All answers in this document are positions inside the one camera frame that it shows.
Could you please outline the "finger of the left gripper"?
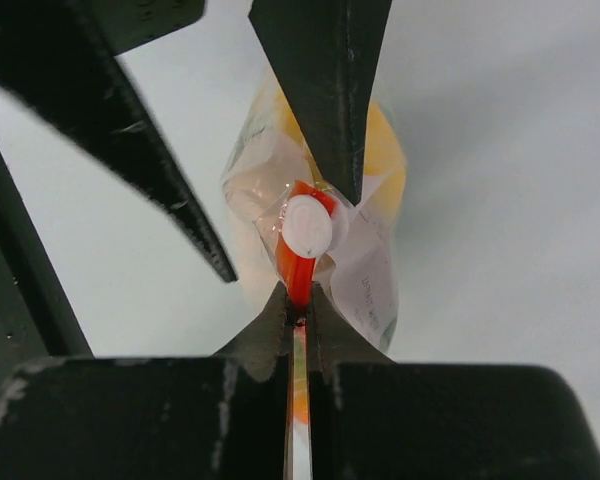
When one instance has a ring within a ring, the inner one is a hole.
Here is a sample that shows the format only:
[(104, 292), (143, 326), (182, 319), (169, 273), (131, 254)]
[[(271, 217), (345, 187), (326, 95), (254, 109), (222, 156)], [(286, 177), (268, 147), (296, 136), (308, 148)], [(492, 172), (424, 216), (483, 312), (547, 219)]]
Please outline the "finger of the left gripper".
[(323, 178), (360, 202), (388, 1), (252, 3), (250, 23)]

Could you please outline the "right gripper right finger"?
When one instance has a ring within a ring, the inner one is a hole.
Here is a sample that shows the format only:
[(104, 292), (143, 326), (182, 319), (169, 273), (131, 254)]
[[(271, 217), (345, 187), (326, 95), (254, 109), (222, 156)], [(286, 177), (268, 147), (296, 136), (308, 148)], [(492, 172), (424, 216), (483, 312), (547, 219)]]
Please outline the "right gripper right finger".
[(316, 479), (600, 479), (584, 410), (557, 372), (393, 361), (319, 286), (307, 374)]

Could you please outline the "clear zip top bag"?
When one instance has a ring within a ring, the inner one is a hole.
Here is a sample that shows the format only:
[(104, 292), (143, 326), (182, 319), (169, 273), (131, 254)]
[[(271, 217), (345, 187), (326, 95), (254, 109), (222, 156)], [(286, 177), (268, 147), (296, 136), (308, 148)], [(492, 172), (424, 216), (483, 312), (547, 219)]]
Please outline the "clear zip top bag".
[(358, 205), (323, 176), (315, 182), (302, 148), (279, 126), (278, 89), (267, 71), (221, 177), (239, 282), (253, 308), (277, 282), (305, 307), (317, 282), (334, 309), (387, 352), (399, 306), (391, 259), (396, 222), (389, 226), (369, 201), (383, 177), (363, 173)]

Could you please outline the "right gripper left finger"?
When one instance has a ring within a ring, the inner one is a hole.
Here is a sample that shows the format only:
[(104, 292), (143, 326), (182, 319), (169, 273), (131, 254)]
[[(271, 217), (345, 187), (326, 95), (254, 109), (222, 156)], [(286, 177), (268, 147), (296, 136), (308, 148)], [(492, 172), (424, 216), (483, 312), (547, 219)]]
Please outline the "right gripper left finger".
[(290, 306), (277, 285), (215, 354), (21, 365), (0, 391), (0, 479), (286, 479)]

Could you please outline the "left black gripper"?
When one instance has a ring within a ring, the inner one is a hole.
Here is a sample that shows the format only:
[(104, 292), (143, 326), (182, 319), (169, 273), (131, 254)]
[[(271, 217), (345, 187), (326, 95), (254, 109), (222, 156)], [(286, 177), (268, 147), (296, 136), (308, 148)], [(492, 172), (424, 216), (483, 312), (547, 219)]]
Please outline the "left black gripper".
[(33, 183), (43, 243), (66, 307), (96, 350), (187, 356), (194, 339), (191, 262), (168, 242), (144, 259), (131, 206), (80, 160), (154, 205), (226, 283), (224, 246), (117, 57), (196, 23), (202, 1), (0, 1), (0, 89), (36, 119), (14, 131), (16, 183)]

